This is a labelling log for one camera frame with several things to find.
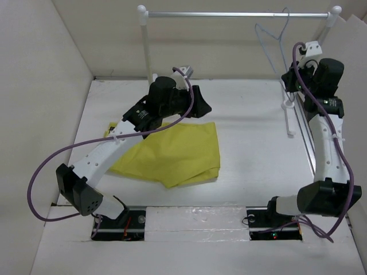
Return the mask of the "yellow trousers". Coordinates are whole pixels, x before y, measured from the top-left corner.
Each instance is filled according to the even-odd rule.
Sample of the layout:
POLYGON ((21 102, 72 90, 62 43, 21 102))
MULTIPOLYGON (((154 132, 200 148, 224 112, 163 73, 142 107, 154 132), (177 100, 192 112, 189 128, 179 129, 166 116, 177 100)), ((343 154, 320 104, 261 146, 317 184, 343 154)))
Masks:
POLYGON ((130 148, 109 172, 162 183, 166 188, 216 179, 220 149, 216 124, 178 123, 130 148))

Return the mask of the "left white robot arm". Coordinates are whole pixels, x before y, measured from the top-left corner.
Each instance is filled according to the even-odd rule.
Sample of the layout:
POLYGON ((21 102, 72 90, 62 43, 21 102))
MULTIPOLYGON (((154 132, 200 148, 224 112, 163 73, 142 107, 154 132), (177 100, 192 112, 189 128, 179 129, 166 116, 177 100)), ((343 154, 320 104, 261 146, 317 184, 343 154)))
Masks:
POLYGON ((100 193, 96 186, 107 170, 130 148, 158 129, 164 118, 174 115, 201 118, 211 112, 200 87, 194 85, 192 88, 192 92, 177 88, 171 77, 156 78, 148 94, 123 115, 107 141, 99 143, 73 165, 62 164, 57 168, 59 191, 80 215, 101 215, 115 227, 126 224, 128 207, 117 197, 100 193))

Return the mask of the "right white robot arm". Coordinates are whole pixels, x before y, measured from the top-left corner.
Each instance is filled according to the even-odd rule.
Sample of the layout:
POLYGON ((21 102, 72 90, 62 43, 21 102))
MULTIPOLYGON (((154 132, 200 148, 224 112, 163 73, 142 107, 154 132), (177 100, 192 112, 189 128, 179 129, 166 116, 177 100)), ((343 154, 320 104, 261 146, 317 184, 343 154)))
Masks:
POLYGON ((273 197, 265 211, 270 225, 279 225, 286 216, 302 214, 339 217, 362 196, 361 186, 349 189, 350 174, 341 158, 344 108, 335 92, 343 72, 343 63, 332 58, 319 60, 316 68, 299 70, 308 88, 303 92, 304 110, 314 142, 314 181, 296 195, 273 197))

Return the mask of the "blue wire hanger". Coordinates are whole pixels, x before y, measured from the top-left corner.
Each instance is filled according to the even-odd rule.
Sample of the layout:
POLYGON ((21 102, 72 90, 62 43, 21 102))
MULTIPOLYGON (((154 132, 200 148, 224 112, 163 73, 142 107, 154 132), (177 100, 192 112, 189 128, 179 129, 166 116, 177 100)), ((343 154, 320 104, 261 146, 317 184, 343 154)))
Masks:
POLYGON ((263 39, 262 39, 260 33, 266 34, 267 36, 269 36, 270 38, 272 38, 274 41, 276 41, 278 43, 278 47, 279 47, 279 50, 280 50, 280 55, 281 55, 281 58, 282 58, 282 61, 283 61, 283 66, 284 66, 283 71, 285 72, 287 70, 287 59, 286 59, 285 53, 284 53, 283 36, 284 36, 284 32, 287 29, 288 23, 290 21, 290 9, 288 7, 284 7, 284 9, 282 10, 282 13, 287 13, 287 17, 286 17, 286 21, 284 23, 284 26, 283 26, 283 28, 281 29, 281 31, 278 35, 276 35, 274 33, 271 33, 269 30, 262 27, 261 24, 259 24, 259 23, 255 23, 255 25, 254 25, 254 31, 255 31, 257 39, 260 43, 260 46, 263 50, 263 53, 265 54, 270 66, 271 66, 272 71, 278 76, 280 75, 280 72, 277 70, 277 68, 276 68, 276 66, 273 62, 273 59, 271 58, 270 53, 267 50, 265 43, 263 42, 263 39))

